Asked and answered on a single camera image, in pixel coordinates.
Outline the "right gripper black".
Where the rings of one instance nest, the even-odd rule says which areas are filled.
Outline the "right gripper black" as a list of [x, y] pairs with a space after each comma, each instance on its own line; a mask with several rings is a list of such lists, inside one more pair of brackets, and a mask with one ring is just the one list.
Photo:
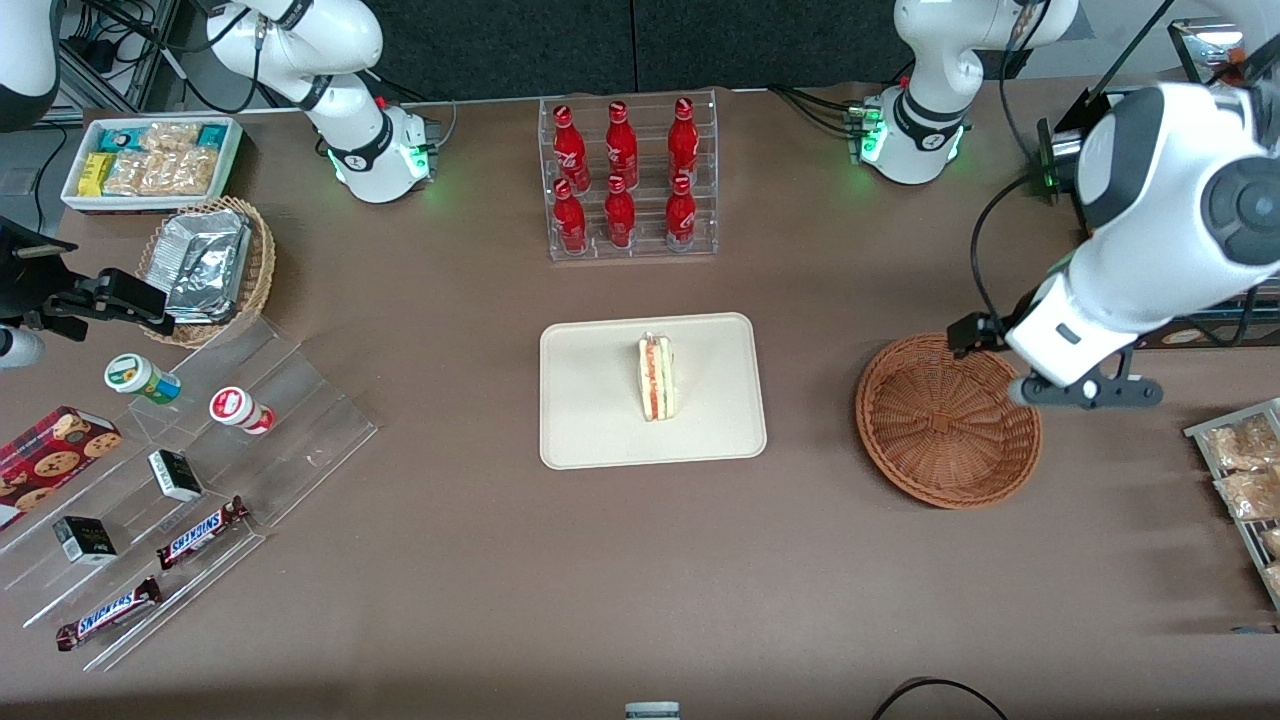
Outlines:
[[77, 243], [61, 242], [1, 219], [1, 322], [24, 324], [45, 305], [45, 329], [72, 341], [87, 336], [87, 322], [127, 322], [163, 337], [177, 323], [165, 311], [166, 293], [118, 268], [96, 277], [70, 272], [61, 255]]

